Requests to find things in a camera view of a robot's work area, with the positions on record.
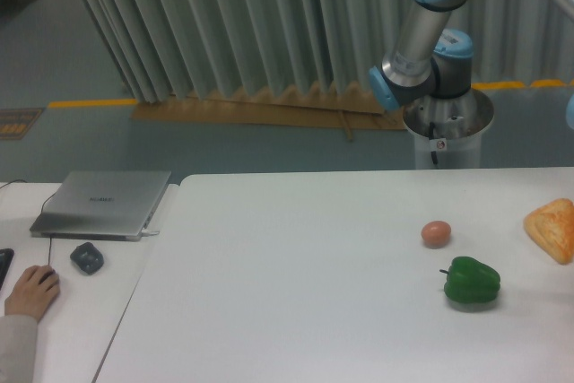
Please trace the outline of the person's hand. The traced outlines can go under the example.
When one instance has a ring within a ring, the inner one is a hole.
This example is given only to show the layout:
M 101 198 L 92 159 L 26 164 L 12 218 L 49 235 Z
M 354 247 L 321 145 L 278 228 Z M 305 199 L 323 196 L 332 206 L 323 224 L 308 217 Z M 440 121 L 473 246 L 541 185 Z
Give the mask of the person's hand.
M 39 323 L 60 294 L 59 275 L 47 286 L 39 286 L 40 277 L 54 268 L 51 265 L 34 265 L 27 268 L 4 302 L 6 316 L 25 316 Z

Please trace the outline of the beige sleeved forearm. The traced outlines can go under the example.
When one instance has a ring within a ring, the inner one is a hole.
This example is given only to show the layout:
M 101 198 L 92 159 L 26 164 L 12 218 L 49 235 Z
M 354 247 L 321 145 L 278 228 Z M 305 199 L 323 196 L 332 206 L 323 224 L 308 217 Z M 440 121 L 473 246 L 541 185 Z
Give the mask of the beige sleeved forearm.
M 1 381 L 34 379 L 38 322 L 29 316 L 1 317 Z

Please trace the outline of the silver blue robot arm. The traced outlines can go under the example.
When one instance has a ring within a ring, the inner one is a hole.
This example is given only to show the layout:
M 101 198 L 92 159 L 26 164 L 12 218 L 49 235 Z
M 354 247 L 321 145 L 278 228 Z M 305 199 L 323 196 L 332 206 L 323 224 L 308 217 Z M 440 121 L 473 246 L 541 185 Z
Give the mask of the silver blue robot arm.
M 485 130 L 491 101 L 471 88 L 471 39 L 446 25 L 467 0 L 413 0 L 398 41 L 369 71 L 377 102 L 404 111 L 405 124 L 429 138 L 461 138 Z M 552 0 L 568 16 L 573 0 Z

